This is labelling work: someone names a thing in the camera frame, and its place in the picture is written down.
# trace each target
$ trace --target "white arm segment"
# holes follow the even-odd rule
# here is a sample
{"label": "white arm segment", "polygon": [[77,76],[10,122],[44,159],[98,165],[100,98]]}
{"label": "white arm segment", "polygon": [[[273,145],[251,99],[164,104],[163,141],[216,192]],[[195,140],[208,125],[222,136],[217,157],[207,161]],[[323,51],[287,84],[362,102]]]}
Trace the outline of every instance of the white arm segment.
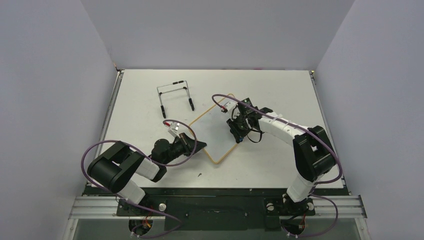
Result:
{"label": "white arm segment", "polygon": [[[282,119],[286,122],[290,122],[289,120],[282,118],[275,112],[267,113],[267,115]],[[299,125],[300,127],[307,129],[307,126]],[[259,119],[259,127],[262,132],[271,134],[284,142],[286,142],[288,145],[293,147],[293,139],[296,135],[302,135],[305,132],[296,128],[289,126],[288,124],[282,123],[280,121],[276,121],[275,119],[270,119],[267,117],[262,117]],[[294,179],[294,182],[290,185],[290,187],[287,189],[287,194],[293,200],[293,202],[297,203],[304,199],[306,199],[311,191],[311,189],[314,187],[314,182],[310,182],[306,179],[304,179],[299,173],[297,173],[296,179]]]}
{"label": "white arm segment", "polygon": [[118,194],[124,199],[130,200],[135,204],[139,204],[146,195],[145,191],[137,186],[133,180],[129,180]]}
{"label": "white arm segment", "polygon": [[156,177],[156,174],[159,172],[159,166],[149,161],[147,158],[143,159],[140,166],[138,166],[135,173],[143,176],[149,180],[152,180]]}

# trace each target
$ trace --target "red wire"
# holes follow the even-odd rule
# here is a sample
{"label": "red wire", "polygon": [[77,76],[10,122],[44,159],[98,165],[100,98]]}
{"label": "red wire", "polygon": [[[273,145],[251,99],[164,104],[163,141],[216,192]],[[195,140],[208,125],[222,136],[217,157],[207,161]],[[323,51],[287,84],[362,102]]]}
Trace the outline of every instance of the red wire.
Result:
{"label": "red wire", "polygon": [[148,218],[151,214],[152,214],[152,212],[151,212],[151,211],[149,211],[149,212],[148,212],[148,214],[147,214],[147,216],[145,217],[145,219],[144,219],[144,220],[143,220],[143,222],[142,222],[143,224],[145,223],[145,224],[147,225],[147,223],[148,223],[148,222],[147,222],[147,218]]}

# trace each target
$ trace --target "black handle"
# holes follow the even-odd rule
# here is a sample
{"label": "black handle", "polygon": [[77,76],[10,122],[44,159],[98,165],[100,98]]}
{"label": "black handle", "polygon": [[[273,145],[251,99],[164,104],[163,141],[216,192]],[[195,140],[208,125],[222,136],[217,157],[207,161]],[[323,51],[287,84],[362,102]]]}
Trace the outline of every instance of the black handle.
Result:
{"label": "black handle", "polygon": [[188,99],[188,102],[190,103],[191,106],[191,110],[194,111],[195,110],[195,106],[193,105],[193,101],[191,98]]}
{"label": "black handle", "polygon": [[163,105],[160,105],[160,109],[162,109],[162,116],[163,116],[163,118],[166,119],[167,118],[167,115],[165,114],[165,108],[164,108],[164,106]]}

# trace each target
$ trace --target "glass panel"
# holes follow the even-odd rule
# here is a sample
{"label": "glass panel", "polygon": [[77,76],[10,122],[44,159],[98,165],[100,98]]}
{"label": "glass panel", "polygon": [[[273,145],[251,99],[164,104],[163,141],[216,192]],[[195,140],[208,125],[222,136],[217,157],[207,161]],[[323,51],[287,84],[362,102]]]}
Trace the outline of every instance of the glass panel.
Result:
{"label": "glass panel", "polygon": [[[306,219],[304,234],[317,233],[326,229],[332,219]],[[146,236],[163,232],[165,220],[155,220],[152,229]],[[286,239],[284,231],[264,231],[250,229],[246,231],[175,231],[160,237],[161,240],[267,240]],[[134,240],[130,238],[127,219],[80,219],[73,240]],[[313,240],[360,240],[358,228],[353,218],[339,219],[335,227]]]}

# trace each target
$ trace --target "white wall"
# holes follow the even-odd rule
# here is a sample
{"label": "white wall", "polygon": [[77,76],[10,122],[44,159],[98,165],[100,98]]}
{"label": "white wall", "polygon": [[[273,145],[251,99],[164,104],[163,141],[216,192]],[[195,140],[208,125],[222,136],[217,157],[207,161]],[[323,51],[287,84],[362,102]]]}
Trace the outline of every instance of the white wall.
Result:
{"label": "white wall", "polygon": [[118,68],[313,70],[354,0],[81,0]]}
{"label": "white wall", "polygon": [[61,239],[116,78],[79,0],[0,3],[0,239]]}
{"label": "white wall", "polygon": [[424,1],[356,0],[316,70],[375,240],[423,239]]}

